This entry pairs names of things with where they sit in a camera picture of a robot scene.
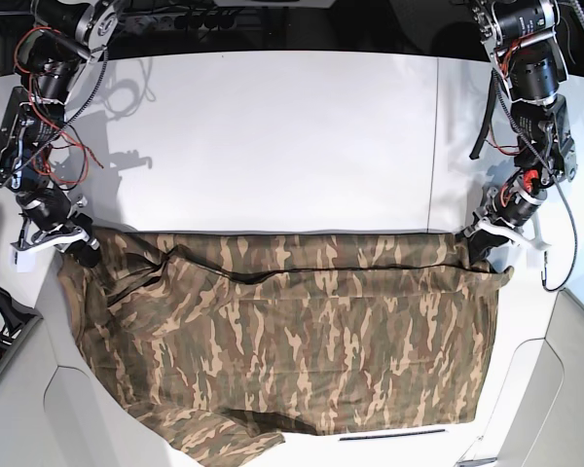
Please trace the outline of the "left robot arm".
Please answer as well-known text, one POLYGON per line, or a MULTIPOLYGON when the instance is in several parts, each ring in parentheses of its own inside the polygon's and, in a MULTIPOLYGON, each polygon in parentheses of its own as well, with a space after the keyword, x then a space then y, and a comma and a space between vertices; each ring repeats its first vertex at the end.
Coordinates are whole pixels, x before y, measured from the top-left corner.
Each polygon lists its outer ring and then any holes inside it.
POLYGON ((478 263, 508 242, 543 252, 540 239, 523 236, 523 227, 562 181, 572 181, 577 163, 566 99, 560 85, 566 62, 556 38, 561 18, 555 1, 470 1, 481 42, 492 65, 486 111, 470 157, 479 158, 492 134, 494 109, 500 106, 517 143, 504 150, 516 170, 490 187, 461 232, 470 263, 478 263))

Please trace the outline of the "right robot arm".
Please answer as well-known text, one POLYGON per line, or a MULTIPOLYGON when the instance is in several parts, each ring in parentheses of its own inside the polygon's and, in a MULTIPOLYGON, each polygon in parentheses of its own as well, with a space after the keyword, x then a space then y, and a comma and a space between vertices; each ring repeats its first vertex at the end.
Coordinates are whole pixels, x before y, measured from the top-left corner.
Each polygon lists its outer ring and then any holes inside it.
POLYGON ((13 248, 18 258, 54 248, 92 268, 100 260, 92 220, 68 193, 84 181, 60 178, 50 156, 58 139, 77 148, 83 161, 92 151, 73 129, 65 107, 76 84, 97 61, 108 61, 121 1, 33 1, 32 28, 14 50, 19 86, 13 88, 0 125, 0 188, 15 195, 23 219, 13 248))

